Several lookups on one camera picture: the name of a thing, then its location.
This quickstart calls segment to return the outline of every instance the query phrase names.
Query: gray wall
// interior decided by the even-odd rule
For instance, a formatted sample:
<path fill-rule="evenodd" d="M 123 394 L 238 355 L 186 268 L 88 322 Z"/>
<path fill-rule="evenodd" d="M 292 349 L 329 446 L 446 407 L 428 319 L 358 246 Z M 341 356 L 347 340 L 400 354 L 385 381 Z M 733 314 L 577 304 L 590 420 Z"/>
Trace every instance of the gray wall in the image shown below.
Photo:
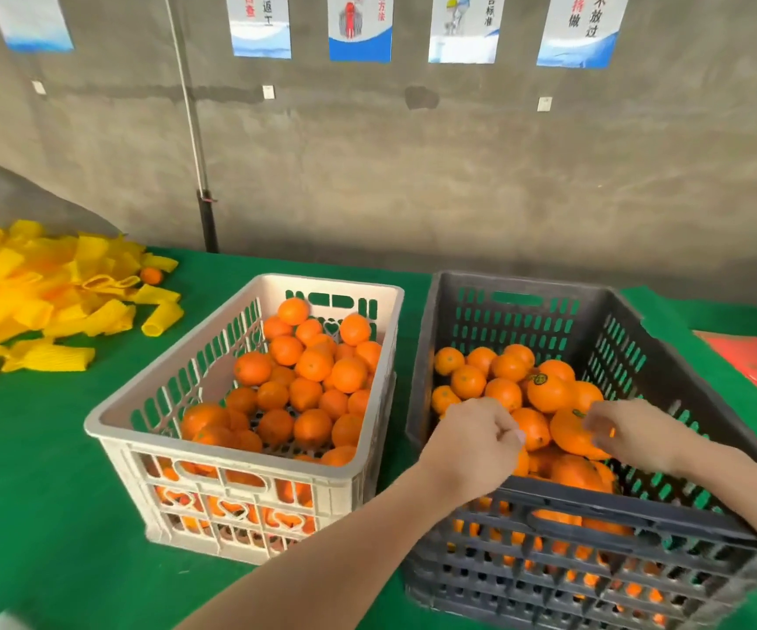
<path fill-rule="evenodd" d="M 325 0 L 290 0 L 293 61 L 179 0 L 222 251 L 757 301 L 757 0 L 631 0 L 597 71 L 535 67 L 548 1 L 506 0 L 498 61 L 464 66 L 427 63 L 431 0 L 396 0 L 389 65 L 329 61 Z M 61 2 L 73 54 L 0 38 L 0 165 L 200 248 L 163 0 Z"/>

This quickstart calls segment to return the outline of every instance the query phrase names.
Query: hand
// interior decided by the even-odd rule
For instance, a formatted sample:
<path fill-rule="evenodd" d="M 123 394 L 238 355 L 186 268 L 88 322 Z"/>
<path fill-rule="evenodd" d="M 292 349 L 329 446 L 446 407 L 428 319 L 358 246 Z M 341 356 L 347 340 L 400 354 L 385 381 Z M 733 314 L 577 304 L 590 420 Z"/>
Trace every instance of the hand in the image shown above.
<path fill-rule="evenodd" d="M 708 442 L 639 399 L 595 402 L 583 418 L 583 427 L 593 433 L 594 446 L 625 465 L 671 476 L 683 476 L 687 461 Z"/>
<path fill-rule="evenodd" d="M 458 507 L 497 489 L 515 469 L 526 436 L 492 398 L 451 405 L 419 455 L 425 470 Z"/>

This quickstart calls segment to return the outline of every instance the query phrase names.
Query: green tablecloth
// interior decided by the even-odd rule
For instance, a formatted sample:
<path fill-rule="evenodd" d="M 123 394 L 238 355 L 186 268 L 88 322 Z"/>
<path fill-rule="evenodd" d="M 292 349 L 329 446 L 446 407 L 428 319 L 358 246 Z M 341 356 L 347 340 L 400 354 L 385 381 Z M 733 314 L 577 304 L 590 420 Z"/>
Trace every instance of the green tablecloth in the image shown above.
<path fill-rule="evenodd" d="M 145 338 L 138 329 L 101 338 L 87 373 L 0 375 L 0 611 L 18 613 L 37 630 L 170 628 L 250 570 L 244 564 L 147 542 L 138 512 L 98 442 L 84 433 L 83 423 L 90 409 L 257 274 L 381 282 L 405 290 L 395 363 L 398 381 L 379 485 L 385 486 L 413 460 L 404 427 L 428 274 L 180 250 L 166 253 L 181 262 L 168 282 L 184 294 L 186 316 L 176 328 L 162 338 Z M 698 370 L 708 370 L 718 391 L 744 418 L 754 419 L 757 432 L 757 397 L 743 387 L 744 379 L 680 331 L 674 324 L 677 317 L 662 320 L 663 314 L 669 318 L 676 312 L 656 305 L 657 296 L 632 290 L 628 297 L 638 308 L 650 308 L 650 331 L 673 342 Z M 738 385 L 742 393 L 736 391 Z M 446 630 L 481 627 L 417 607 L 405 597 L 398 574 L 362 627 L 390 624 Z M 757 593 L 722 627 L 757 627 Z"/>

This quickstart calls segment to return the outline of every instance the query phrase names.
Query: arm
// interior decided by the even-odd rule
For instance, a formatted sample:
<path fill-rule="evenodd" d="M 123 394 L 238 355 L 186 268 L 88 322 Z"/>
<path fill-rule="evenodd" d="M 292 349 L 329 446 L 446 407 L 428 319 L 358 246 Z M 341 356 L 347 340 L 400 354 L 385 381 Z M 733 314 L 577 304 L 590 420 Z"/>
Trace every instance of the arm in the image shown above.
<path fill-rule="evenodd" d="M 489 398 L 452 406 L 419 462 L 392 486 L 238 580 L 176 630 L 354 628 L 422 535 L 509 477 L 520 433 Z M 279 605 L 270 604 L 271 592 Z"/>
<path fill-rule="evenodd" d="M 757 464 L 743 451 L 699 436 L 644 400 L 596 402 L 583 425 L 612 457 L 705 487 L 757 530 Z"/>

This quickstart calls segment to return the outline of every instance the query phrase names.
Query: wall poster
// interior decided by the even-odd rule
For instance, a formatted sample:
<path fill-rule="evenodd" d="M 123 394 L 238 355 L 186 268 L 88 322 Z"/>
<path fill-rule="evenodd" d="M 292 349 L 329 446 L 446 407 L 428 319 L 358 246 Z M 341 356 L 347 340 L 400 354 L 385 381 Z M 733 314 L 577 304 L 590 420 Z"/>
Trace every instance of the wall poster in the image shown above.
<path fill-rule="evenodd" d="M 232 54 L 291 59 L 288 0 L 226 0 Z"/>
<path fill-rule="evenodd" d="M 329 59 L 389 63 L 393 0 L 329 0 Z"/>
<path fill-rule="evenodd" d="M 629 0 L 551 0 L 538 66 L 608 68 Z"/>
<path fill-rule="evenodd" d="M 19 53 L 74 50 L 58 0 L 0 0 L 0 32 Z"/>
<path fill-rule="evenodd" d="M 434 0 L 430 63 L 495 63 L 503 0 Z"/>

